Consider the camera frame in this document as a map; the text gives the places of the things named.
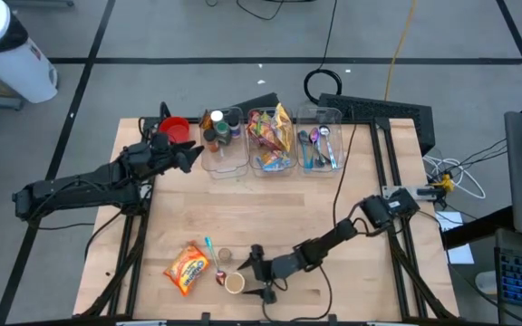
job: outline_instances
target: white trash can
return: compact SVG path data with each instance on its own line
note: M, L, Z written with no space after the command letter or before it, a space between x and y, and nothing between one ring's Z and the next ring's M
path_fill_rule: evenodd
M31 103L57 94L58 73L0 0L0 80Z

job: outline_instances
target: clear plastic bin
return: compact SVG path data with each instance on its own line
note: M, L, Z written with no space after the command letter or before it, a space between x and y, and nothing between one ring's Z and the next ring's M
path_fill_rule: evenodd
M269 116L273 117L276 113L276 108L260 108L251 110L249 112L249 117L247 121L251 121L251 114L254 111L259 111L261 114L264 112L267 112ZM289 164L286 166L280 167L280 169L277 170L264 170L262 163L259 162L259 157L263 154L266 154L268 152L271 152L271 149L265 145L259 145L254 139L250 137L250 135L247 133L247 139L249 144L249 165L253 169L253 172L257 177L286 177L290 176L293 171L295 170L295 166L297 165L297 157L295 152L295 126L293 126L293 115L289 110L287 110L287 115L289 116L289 119L292 121L291 126L291 148L289 150L288 156L289 156Z
M341 123L342 113L337 109L303 108L297 111L295 138L301 175L333 177L343 169Z
M200 128L200 143L205 146L201 156L201 166L213 178L240 177L247 173L249 156L243 111L240 108L218 109L224 117L236 116L239 122L240 137L231 138L228 145L219 144L218 151L212 152L204 138L204 130Z

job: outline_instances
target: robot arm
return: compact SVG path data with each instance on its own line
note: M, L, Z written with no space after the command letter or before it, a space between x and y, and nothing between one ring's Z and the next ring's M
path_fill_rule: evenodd
M95 171L55 180L42 180L13 194L15 215L33 221L58 209L113 205L123 213L138 206L143 181L169 168L189 173L203 147L195 141L170 144L166 134L156 134L150 143L125 147L111 163Z

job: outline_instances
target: red cup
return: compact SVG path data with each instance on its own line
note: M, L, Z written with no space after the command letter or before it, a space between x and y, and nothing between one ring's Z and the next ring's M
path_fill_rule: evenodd
M190 140L189 121L182 117L166 118L160 123L159 132L169 135L170 142L182 143Z

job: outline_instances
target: white cable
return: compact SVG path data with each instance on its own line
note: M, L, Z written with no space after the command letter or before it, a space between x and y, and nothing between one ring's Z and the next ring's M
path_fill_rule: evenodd
M440 166L442 164L450 165L450 166L453 166L454 168L457 168L460 170L459 180L453 180L454 187L457 187L458 189L460 189L460 190L466 192L467 194L469 194L475 198L478 198L478 199L485 199L487 197L487 193L485 193L485 190L480 186L480 183L473 176L471 176L470 173L463 166L460 165L460 161L458 161L457 159L454 159L454 158L440 159L440 158L434 158L429 155L423 157L422 159L434 167L432 169L431 174L429 174L429 173L426 174L427 177L434 177L434 176L438 175L440 173ZM464 176L469 177L470 181L472 181L472 183L475 184L477 189L480 191L480 195L477 195L460 185Z

